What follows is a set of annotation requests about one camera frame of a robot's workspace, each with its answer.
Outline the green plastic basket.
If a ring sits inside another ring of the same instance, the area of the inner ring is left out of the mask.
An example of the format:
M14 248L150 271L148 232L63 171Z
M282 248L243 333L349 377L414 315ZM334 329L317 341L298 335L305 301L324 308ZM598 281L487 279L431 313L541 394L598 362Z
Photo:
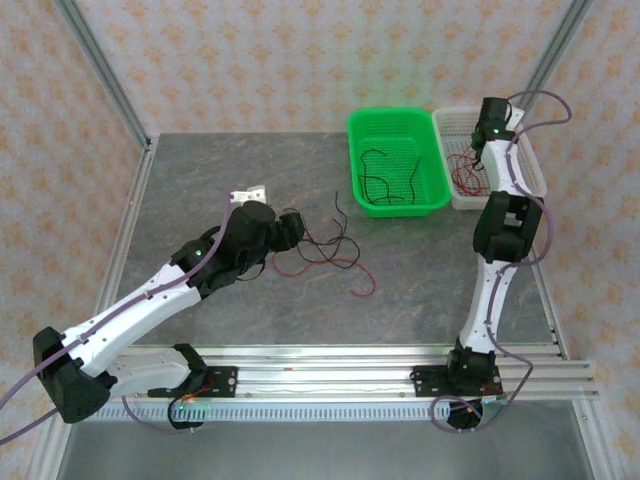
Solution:
M419 108L368 108L347 121L352 191L372 218L424 217L447 206L432 115Z

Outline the white plastic basket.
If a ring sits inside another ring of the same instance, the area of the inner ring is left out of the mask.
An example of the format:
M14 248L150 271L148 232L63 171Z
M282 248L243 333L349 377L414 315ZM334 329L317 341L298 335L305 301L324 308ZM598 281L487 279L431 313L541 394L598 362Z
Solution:
M451 204L456 210L482 210L490 193L485 169L471 168L473 150L471 135L475 129L480 105L442 107L432 112L432 120L445 179L451 192ZM539 162L526 136L518 145L517 160L522 176L531 192L539 197L547 186Z

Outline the small circuit board green light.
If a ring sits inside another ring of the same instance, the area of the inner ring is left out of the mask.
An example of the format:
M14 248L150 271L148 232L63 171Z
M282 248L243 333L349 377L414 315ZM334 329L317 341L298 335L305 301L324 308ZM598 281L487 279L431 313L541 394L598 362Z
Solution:
M476 430L492 423L501 414L506 404L505 400L493 397L451 401L447 423L457 430Z
M203 399L196 396L183 396L171 400L167 407L167 420L175 430L196 430L205 424L199 408Z

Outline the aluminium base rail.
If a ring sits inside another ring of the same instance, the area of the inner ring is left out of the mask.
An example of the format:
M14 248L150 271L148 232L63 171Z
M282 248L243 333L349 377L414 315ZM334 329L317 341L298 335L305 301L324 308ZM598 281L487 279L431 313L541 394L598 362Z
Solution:
M447 345L254 345L201 347L212 366L238 370L235 392L249 401L413 401L419 365L443 365ZM555 345L511 347L496 359L503 388L520 400L581 400L599 395L586 361L566 360ZM184 357L168 346L85 351L86 371L119 377L113 394L174 387L187 375Z

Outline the aluminium table side rail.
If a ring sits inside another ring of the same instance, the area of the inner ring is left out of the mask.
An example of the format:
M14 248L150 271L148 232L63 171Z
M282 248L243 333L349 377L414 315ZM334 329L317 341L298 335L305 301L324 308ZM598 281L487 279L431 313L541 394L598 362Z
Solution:
M120 218L116 241L108 260L94 314L102 312L116 300L158 143L159 138L155 137L150 140L148 146L143 148L125 208ZM56 480L70 431L71 425L64 423L58 414L43 423L26 480Z
M611 440L611 435L606 411L602 404L604 390L595 378L594 365L589 360L576 359L570 352L568 337L563 330L560 313L553 299L552 282L546 271L551 244L551 240L544 240L539 247L536 245L532 247L530 261L535 262L532 271L536 278L551 336L559 349L562 361L582 363L584 369L590 371L588 387L583 388L579 400L573 401L574 413L577 415L589 465L596 480L615 480L619 461L609 449L608 442Z

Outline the aluminium frame post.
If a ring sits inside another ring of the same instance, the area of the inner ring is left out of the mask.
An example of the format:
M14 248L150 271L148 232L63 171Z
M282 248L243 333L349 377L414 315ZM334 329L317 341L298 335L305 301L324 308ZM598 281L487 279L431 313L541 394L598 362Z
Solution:
M579 30L593 3L594 0L571 0L525 87L528 94L522 95L518 101L518 107L525 111L525 115L532 111L538 98L537 91L544 90L547 87L552 73L558 66L565 50Z
M142 149L147 150L151 145L151 137L146 132L76 0L53 0L53 3L76 37L81 50L114 103L129 133Z

